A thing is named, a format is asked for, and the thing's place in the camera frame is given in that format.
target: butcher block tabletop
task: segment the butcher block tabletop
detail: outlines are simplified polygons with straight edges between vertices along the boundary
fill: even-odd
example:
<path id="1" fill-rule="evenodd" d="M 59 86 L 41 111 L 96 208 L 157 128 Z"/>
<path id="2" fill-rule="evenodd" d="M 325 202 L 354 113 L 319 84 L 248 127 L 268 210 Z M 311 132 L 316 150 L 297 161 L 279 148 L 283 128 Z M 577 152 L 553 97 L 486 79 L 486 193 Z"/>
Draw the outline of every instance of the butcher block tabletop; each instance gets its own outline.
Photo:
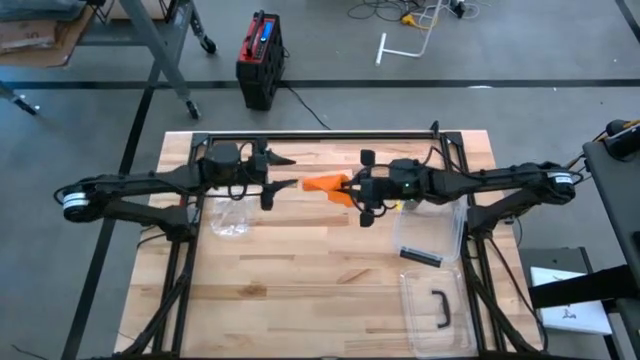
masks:
<path id="1" fill-rule="evenodd" d="M 494 168 L 487 132 L 461 133 L 470 170 Z M 158 171 L 187 162 L 192 135 L 165 134 Z M 438 144 L 424 139 L 367 140 L 362 134 L 357 140 L 269 140 L 275 153 L 297 161 L 296 165 L 270 167 L 269 178 L 353 176 L 361 168 L 361 149 L 376 151 L 376 162 L 388 163 L 395 158 L 424 159 L 429 147 Z M 430 165 L 442 167 L 443 161 L 434 153 Z M 480 205 L 501 197 L 501 192 L 476 195 Z M 414 356 L 407 336 L 400 275 L 424 265 L 398 256 L 393 245 L 398 209 L 376 219 L 371 228 L 360 228 L 357 210 L 328 202 L 324 193 L 303 192 L 300 184 L 279 192 L 269 212 L 261 211 L 254 199 L 243 200 L 248 226 L 233 236 L 214 231 L 212 226 L 225 203 L 216 198 L 204 203 L 181 356 Z M 156 207 L 178 202 L 175 194 L 154 195 L 149 201 Z M 145 232 L 142 237 L 155 234 L 159 231 Z M 498 225 L 494 240 L 520 287 L 526 288 L 511 227 Z M 140 246 L 116 351 L 131 344 L 158 308 L 170 247 L 164 237 Z M 498 304 L 525 339 L 540 347 L 534 318 L 490 245 L 487 253 Z M 166 350 L 171 348 L 175 308 L 167 323 Z M 493 348 L 484 305 L 481 312 L 487 345 Z M 442 334 L 434 332 L 433 336 Z"/>

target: orange object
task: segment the orange object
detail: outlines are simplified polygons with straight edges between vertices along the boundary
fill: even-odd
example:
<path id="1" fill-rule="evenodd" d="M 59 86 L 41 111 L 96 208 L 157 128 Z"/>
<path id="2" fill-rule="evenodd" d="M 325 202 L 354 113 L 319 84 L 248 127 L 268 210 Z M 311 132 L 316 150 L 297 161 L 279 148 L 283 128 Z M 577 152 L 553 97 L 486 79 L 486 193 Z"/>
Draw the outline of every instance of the orange object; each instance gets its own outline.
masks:
<path id="1" fill-rule="evenodd" d="M 349 181 L 349 178 L 344 174 L 307 178 L 302 181 L 302 190 L 324 191 L 327 193 L 329 201 L 352 207 L 353 201 L 351 197 L 348 194 L 337 191 L 342 189 L 342 183 L 347 181 Z"/>

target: concrete floor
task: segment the concrete floor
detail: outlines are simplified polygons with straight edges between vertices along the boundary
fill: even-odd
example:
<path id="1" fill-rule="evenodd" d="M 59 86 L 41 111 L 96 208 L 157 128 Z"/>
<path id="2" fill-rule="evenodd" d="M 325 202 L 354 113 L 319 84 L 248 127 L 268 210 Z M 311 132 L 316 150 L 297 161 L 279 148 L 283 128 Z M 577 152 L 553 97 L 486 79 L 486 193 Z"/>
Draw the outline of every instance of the concrete floor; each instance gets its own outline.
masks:
<path id="1" fill-rule="evenodd" d="M 629 1 L 634 14 L 638 2 Z M 219 45 L 207 57 L 193 37 L 182 69 L 190 80 L 234 77 L 238 46 L 250 14 L 282 16 L 292 58 L 287 79 L 616 79 L 640 77 L 640 46 L 614 1 L 494 0 L 477 19 L 446 16 L 420 60 L 373 59 L 382 31 L 390 44 L 417 46 L 417 33 L 377 19 L 346 17 L 356 1 L 197 1 Z M 65 69 L 0 67 L 3 80 L 144 80 L 151 57 L 143 48 L 118 53 L 80 48 Z M 27 359 L 11 344 L 58 358 L 64 346 L 100 224 L 62 218 L 51 198 L 59 186 L 117 171 L 141 91 L 25 91 L 42 117 L 0 101 L 0 358 Z M 488 129 L 499 166 L 565 162 L 610 120 L 640 117 L 638 88 L 548 89 L 300 89 L 333 129 Z M 162 137 L 172 130 L 320 129 L 286 90 L 268 113 L 246 110 L 237 90 L 194 91 L 199 122 L 171 91 L 154 95 L 133 171 L 155 168 Z M 565 207 L 543 206 L 522 218 L 524 248 L 585 246 L 595 269 L 622 254 L 592 183 Z M 118 224 L 80 357 L 113 349 L 138 240 L 138 226 Z M 552 333 L 552 353 L 607 358 L 593 336 Z"/>

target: clear plastic container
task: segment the clear plastic container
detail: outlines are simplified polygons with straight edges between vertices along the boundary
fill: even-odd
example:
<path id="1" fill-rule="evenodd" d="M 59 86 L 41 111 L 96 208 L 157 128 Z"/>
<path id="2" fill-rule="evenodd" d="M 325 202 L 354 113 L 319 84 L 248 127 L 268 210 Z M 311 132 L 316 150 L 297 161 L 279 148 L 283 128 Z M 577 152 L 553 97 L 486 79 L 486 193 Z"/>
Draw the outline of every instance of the clear plastic container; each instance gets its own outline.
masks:
<path id="1" fill-rule="evenodd" d="M 409 345 L 417 358 L 477 354 L 464 280 L 457 269 L 408 270 L 401 282 Z"/>
<path id="2" fill-rule="evenodd" d="M 435 267 L 456 261 L 467 208 L 466 196 L 444 205 L 404 202 L 393 229 L 400 256 Z"/>

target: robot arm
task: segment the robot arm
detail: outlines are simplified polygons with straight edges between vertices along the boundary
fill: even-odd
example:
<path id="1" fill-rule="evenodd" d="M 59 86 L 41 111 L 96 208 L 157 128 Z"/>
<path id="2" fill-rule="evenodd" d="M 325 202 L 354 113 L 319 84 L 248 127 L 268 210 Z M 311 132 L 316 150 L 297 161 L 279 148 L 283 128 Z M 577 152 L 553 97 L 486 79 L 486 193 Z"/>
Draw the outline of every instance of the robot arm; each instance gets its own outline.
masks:
<path id="1" fill-rule="evenodd" d="M 470 230 L 491 230 L 495 224 L 510 216 L 519 216 L 534 205 L 566 204 L 575 197 L 572 175 L 575 174 L 553 163 L 525 163 L 519 166 L 473 173 L 436 169 L 415 159 L 396 159 L 389 164 L 376 164 L 375 153 L 362 150 L 360 162 L 364 168 L 351 180 L 331 189 L 345 194 L 360 211 L 360 226 L 369 227 L 376 217 L 384 214 L 386 200 L 428 201 L 445 204 L 463 195 L 495 190 L 521 189 L 490 206 L 469 209 Z M 389 169 L 385 177 L 372 176 L 376 167 Z M 306 179 L 306 189 L 323 189 L 334 178 Z M 340 198 L 347 206 L 351 204 Z"/>
<path id="2" fill-rule="evenodd" d="M 172 171 L 100 175 L 67 185 L 56 191 L 54 197 L 62 205 L 64 217 L 72 222 L 111 218 L 144 226 L 157 225 L 167 234 L 169 241 L 188 241 L 195 229 L 192 228 L 185 206 L 160 209 L 122 198 L 160 193 L 200 196 L 211 188 L 242 186 L 241 194 L 234 195 L 229 190 L 228 196 L 215 196 L 241 200 L 247 195 L 259 195 L 262 209 L 271 210 L 276 192 L 294 184 L 296 180 L 267 184 L 268 165 L 290 165 L 295 162 L 268 150 L 266 140 L 258 139 L 247 144 L 251 144 L 252 154 L 246 161 L 241 160 L 242 147 L 238 149 L 235 143 L 220 143 L 211 147 L 195 163 L 179 166 Z M 261 186 L 262 192 L 247 194 L 249 185 Z"/>

